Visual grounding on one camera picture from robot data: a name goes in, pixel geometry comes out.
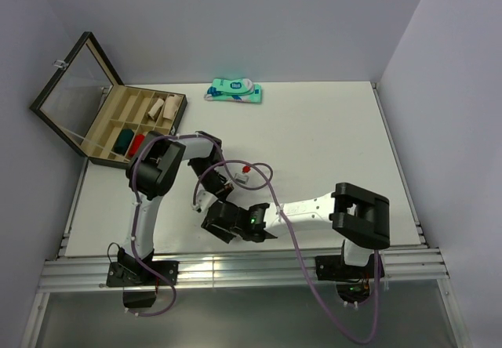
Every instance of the gray wall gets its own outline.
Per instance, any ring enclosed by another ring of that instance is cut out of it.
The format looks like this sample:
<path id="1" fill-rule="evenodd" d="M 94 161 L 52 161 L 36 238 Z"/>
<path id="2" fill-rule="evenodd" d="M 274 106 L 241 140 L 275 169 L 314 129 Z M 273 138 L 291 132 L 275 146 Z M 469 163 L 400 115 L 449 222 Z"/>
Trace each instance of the gray wall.
<path id="1" fill-rule="evenodd" d="M 421 0 L 381 81 L 429 241 L 476 346 L 502 331 L 502 0 Z"/>
<path id="2" fill-rule="evenodd" d="M 46 0 L 0 0 L 0 346 L 17 346 L 45 257 L 63 233 L 81 159 L 28 110 L 71 48 Z"/>
<path id="3" fill-rule="evenodd" d="M 128 83 L 380 79 L 420 0 L 49 0 Z"/>

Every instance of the beige item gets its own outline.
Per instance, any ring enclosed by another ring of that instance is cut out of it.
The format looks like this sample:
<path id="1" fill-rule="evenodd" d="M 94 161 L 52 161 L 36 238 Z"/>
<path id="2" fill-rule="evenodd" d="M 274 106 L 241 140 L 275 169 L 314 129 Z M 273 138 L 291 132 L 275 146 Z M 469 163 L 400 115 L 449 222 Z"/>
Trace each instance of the beige item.
<path id="1" fill-rule="evenodd" d="M 175 93 L 116 85 L 85 135 L 85 140 L 76 144 L 88 156 L 127 162 L 127 158 L 113 152 L 113 146 L 120 132 L 123 129 L 131 129 L 134 135 L 142 132 L 146 135 L 150 131 L 156 131 L 162 135 L 170 134 L 173 130 L 173 121 L 164 119 L 161 110 L 165 99 L 175 95 Z M 182 96 L 180 106 L 176 108 L 177 111 L 183 103 L 183 98 Z M 159 100 L 162 106 L 156 114 L 157 118 L 153 120 L 147 113 Z"/>
<path id="2" fill-rule="evenodd" d="M 160 113 L 160 110 L 162 109 L 162 105 L 164 105 L 164 100 L 163 99 L 157 99 L 153 106 L 151 107 L 150 111 L 147 113 L 147 116 L 153 120 L 156 121 L 158 114 Z"/>
<path id="3" fill-rule="evenodd" d="M 166 119 L 173 120 L 178 108 L 180 107 L 181 96 L 169 95 L 166 99 L 166 105 L 164 105 L 163 117 Z"/>

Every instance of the white table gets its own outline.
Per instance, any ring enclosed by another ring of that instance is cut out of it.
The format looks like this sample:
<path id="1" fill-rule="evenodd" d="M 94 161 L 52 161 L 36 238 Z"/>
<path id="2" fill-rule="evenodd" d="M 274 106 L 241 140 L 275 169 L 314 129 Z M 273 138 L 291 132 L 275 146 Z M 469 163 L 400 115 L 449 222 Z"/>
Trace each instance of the white table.
<path id="1" fill-rule="evenodd" d="M 223 141 L 227 159 L 263 161 L 275 171 L 280 202 L 314 198 L 350 182 L 391 201 L 391 245 L 420 239 L 391 145 L 369 82 L 263 83 L 262 104 L 206 102 L 207 84 L 147 85 L 185 93 L 188 106 L 180 133 L 206 131 Z M 291 249 L 289 236 L 261 244 L 225 244 L 200 226 L 191 209 L 196 177 L 182 164 L 162 201 L 155 227 L 157 253 L 245 252 Z M 260 178 L 253 175 L 251 183 Z M 233 191 L 230 201 L 248 207 L 270 201 L 266 189 Z M 75 209 L 66 256 L 103 256 L 121 244 L 131 218 L 132 192 L 123 170 L 89 164 Z M 301 248 L 339 248 L 334 230 L 299 232 Z"/>

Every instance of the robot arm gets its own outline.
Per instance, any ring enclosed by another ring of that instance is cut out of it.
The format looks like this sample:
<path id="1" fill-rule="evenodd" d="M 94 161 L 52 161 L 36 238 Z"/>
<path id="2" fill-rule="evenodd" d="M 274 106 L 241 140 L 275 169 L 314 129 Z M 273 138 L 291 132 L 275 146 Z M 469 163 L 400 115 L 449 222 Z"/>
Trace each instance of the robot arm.
<path id="1" fill-rule="evenodd" d="M 161 136 L 157 132 L 149 132 L 142 142 L 140 149 L 129 163 L 125 174 L 132 188 L 132 173 L 143 149 L 155 137 Z M 133 258 L 131 241 L 134 240 L 140 259 L 149 259 L 153 256 L 153 235 L 157 220 L 158 207 L 164 195 L 169 192 L 176 179 L 176 174 L 181 162 L 188 164 L 200 176 L 209 166 L 220 161 L 220 156 L 213 143 L 204 138 L 190 138 L 177 141 L 159 140 L 147 152 L 146 157 L 138 165 L 136 187 L 140 194 L 141 206 L 135 237 L 131 237 L 133 217 L 136 209 L 136 198 L 133 195 L 133 207 L 128 236 L 119 252 L 118 261 L 125 268 L 135 268 L 136 260 Z M 202 181 L 204 188 L 215 198 L 225 200 L 233 190 L 233 186 L 217 171 L 210 172 Z"/>
<path id="2" fill-rule="evenodd" d="M 130 187 L 132 170 L 138 162 L 139 154 L 150 141 L 160 135 L 149 132 L 136 156 L 129 163 L 126 175 Z M 219 139 L 210 137 L 221 145 Z M 181 162 L 188 161 L 196 175 L 200 176 L 222 160 L 213 143 L 202 137 L 177 141 L 159 140 L 151 147 L 147 156 L 137 165 L 136 187 L 141 198 L 140 213 L 135 237 L 130 234 L 133 224 L 131 221 L 129 235 L 119 251 L 118 262 L 122 267 L 135 274 L 141 272 L 133 257 L 132 240 L 135 241 L 137 253 L 143 261 L 152 259 L 158 207 L 162 197 L 174 184 Z M 273 204 L 271 207 L 271 204 L 262 203 L 244 209 L 227 201 L 233 186 L 216 170 L 206 174 L 202 185 L 205 190 L 198 194 L 198 211 L 207 212 L 202 228 L 219 239 L 228 243 L 234 237 L 240 236 L 245 241 L 263 242 L 288 232 L 286 222 L 279 218 Z M 332 193 L 311 200 L 287 203 L 281 208 L 295 231 L 327 230 L 331 227 L 342 234 L 346 238 L 345 263 L 365 266 L 373 250 L 390 246 L 388 203 L 388 199 L 381 195 L 349 183 L 338 183 Z"/>
<path id="3" fill-rule="evenodd" d="M 332 228 L 344 236 L 346 265 L 365 266 L 374 250 L 390 246 L 388 199 L 350 183 L 338 183 L 332 193 L 285 203 L 281 208 L 295 231 Z M 262 242 L 288 233 L 286 222 L 268 203 L 245 210 L 216 201 L 209 207 L 202 227 L 212 233 L 217 228 L 215 235 L 226 242 L 237 234 L 245 241 Z"/>

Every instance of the red item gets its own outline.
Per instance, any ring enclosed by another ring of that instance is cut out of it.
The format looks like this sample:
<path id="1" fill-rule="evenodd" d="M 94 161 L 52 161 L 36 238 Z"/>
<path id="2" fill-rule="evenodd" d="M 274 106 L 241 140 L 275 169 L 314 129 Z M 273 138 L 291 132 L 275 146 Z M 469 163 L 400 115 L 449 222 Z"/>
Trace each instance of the red item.
<path id="1" fill-rule="evenodd" d="M 143 142 L 143 139 L 143 134 L 134 136 L 133 144 L 131 144 L 131 148 L 129 150 L 129 153 L 127 154 L 130 158 L 136 154 L 136 152 L 140 148 L 141 143 Z"/>

